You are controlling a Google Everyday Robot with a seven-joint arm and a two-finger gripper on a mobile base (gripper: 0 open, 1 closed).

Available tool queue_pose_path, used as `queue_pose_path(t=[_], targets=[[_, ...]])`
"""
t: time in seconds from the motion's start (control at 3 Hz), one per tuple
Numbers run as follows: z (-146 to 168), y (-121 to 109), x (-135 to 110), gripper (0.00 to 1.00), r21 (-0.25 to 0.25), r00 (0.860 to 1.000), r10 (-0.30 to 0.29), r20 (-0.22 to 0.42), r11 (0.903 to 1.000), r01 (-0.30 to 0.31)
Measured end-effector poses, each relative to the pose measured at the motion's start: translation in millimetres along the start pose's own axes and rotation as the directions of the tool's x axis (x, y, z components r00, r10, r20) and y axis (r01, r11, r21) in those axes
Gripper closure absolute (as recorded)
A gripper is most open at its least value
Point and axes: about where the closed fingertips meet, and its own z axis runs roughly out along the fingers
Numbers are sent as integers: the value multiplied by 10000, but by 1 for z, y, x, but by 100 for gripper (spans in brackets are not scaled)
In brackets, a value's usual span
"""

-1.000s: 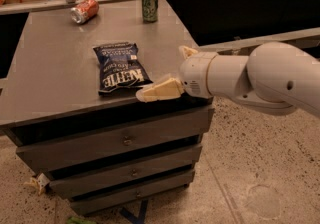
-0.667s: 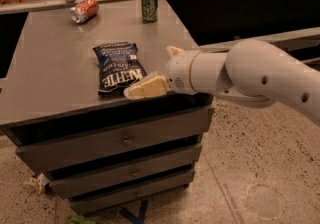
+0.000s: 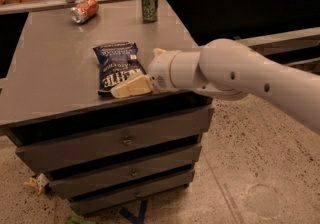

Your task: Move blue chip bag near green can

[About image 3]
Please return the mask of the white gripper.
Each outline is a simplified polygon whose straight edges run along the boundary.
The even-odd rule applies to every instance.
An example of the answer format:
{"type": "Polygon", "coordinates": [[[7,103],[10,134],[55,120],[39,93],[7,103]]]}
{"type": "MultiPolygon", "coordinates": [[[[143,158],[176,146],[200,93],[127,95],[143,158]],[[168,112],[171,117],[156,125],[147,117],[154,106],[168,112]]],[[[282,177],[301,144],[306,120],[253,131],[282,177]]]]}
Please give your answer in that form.
{"type": "Polygon", "coordinates": [[[151,93],[153,85],[159,91],[188,90],[198,94],[208,92],[209,81],[201,69],[200,52],[154,48],[153,54],[154,58],[148,67],[151,81],[147,75],[134,74],[111,89],[115,98],[151,93]]]}

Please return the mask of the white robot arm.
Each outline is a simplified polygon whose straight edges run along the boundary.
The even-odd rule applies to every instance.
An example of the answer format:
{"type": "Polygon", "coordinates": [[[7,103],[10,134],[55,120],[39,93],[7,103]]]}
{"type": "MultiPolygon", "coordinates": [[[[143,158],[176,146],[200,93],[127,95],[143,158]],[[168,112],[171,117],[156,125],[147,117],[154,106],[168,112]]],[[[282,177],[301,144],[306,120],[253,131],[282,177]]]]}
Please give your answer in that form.
{"type": "Polygon", "coordinates": [[[153,90],[187,90],[224,100],[252,94],[320,134],[320,78],[230,39],[214,40],[196,52],[156,48],[148,73],[129,76],[111,94],[126,98],[153,90]]]}

